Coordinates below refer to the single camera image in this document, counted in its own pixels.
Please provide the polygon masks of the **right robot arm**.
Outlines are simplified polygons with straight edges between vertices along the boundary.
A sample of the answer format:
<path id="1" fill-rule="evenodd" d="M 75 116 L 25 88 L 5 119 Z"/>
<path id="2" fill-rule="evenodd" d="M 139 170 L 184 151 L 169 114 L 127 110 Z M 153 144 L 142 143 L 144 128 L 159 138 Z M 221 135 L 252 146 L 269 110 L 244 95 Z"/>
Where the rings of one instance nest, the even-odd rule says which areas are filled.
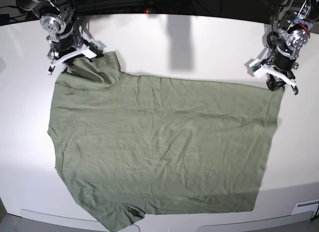
<path id="1" fill-rule="evenodd" d="M 33 13 L 48 33 L 49 59 L 59 60 L 81 46 L 75 29 L 75 0 L 16 0 L 16 4 Z"/>

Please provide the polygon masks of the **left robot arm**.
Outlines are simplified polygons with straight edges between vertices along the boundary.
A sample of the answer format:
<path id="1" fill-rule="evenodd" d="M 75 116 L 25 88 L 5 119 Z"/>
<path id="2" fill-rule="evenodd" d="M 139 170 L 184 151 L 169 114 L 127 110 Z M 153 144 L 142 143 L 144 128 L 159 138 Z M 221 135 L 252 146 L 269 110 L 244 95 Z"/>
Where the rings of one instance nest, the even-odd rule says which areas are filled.
<path id="1" fill-rule="evenodd" d="M 310 39 L 310 31 L 319 22 L 319 0 L 283 0 L 274 13 L 267 35 L 270 54 L 266 68 L 294 81 L 301 48 Z"/>

